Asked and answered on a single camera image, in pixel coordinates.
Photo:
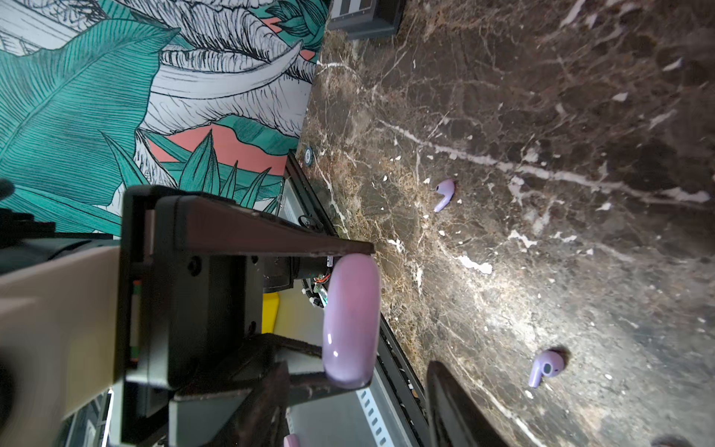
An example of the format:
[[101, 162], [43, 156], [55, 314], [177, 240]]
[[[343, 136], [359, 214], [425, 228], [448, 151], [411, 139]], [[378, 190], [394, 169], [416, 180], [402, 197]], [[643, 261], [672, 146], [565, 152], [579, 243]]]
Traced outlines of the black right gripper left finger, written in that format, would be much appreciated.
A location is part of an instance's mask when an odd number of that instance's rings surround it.
[[290, 390], [286, 361], [275, 364], [206, 446], [279, 446]]

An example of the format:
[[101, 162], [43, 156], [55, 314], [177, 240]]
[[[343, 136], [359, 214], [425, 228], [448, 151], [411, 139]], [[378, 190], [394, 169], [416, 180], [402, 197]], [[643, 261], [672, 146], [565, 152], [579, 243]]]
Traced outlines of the purple earbud charging case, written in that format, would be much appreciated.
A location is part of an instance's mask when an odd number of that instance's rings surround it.
[[324, 309], [322, 363], [340, 389], [362, 389], [374, 375], [380, 331], [381, 278], [366, 254], [342, 257], [334, 266]]

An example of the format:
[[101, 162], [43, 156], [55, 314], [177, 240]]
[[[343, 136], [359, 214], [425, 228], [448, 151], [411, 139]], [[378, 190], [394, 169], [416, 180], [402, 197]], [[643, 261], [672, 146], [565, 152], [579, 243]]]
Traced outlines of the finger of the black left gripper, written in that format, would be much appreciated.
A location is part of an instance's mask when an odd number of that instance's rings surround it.
[[169, 196], [156, 203], [156, 247], [217, 255], [371, 255], [374, 245], [315, 233], [223, 201]]
[[197, 372], [176, 391], [169, 402], [169, 432], [218, 433], [258, 382], [281, 361], [286, 361], [290, 373], [287, 410], [357, 390], [335, 387], [324, 368], [308, 370], [311, 361], [318, 361], [321, 354], [319, 346], [272, 333], [245, 340], [225, 359]]

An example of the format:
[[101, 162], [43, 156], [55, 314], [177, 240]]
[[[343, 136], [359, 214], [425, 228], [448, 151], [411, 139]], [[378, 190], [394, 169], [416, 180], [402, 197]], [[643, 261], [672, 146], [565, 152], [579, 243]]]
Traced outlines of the purple earbud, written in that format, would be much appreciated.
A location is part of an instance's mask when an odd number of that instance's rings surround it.
[[565, 360], [560, 352], [545, 350], [534, 359], [529, 377], [529, 386], [537, 389], [543, 378], [551, 378], [560, 374], [565, 369]]
[[441, 200], [435, 206], [434, 212], [438, 213], [444, 210], [452, 201], [455, 192], [455, 182], [452, 179], [447, 179], [440, 182], [436, 187], [436, 192], [441, 195]]

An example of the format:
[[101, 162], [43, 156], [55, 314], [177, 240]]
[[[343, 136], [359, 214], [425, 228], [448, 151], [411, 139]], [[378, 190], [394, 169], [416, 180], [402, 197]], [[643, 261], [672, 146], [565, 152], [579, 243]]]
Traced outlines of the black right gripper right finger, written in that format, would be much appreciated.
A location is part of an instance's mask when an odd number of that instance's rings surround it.
[[433, 446], [508, 446], [442, 362], [428, 364], [426, 398]]

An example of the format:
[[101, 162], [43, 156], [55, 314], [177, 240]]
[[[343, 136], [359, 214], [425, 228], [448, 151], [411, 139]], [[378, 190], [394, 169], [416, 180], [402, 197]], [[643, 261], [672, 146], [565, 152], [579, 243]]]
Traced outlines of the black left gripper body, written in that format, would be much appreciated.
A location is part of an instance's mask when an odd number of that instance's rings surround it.
[[241, 398], [184, 395], [261, 331], [263, 272], [245, 249], [247, 212], [165, 186], [124, 197], [115, 338], [114, 443], [203, 446]]

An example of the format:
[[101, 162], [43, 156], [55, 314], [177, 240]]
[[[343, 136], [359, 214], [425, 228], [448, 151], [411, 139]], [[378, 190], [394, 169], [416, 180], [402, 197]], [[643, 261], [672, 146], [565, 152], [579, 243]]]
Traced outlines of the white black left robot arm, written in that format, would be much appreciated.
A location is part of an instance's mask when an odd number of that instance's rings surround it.
[[1, 212], [1, 443], [48, 446], [111, 390], [113, 446], [277, 446], [290, 406], [372, 381], [369, 242], [133, 186], [121, 235]]

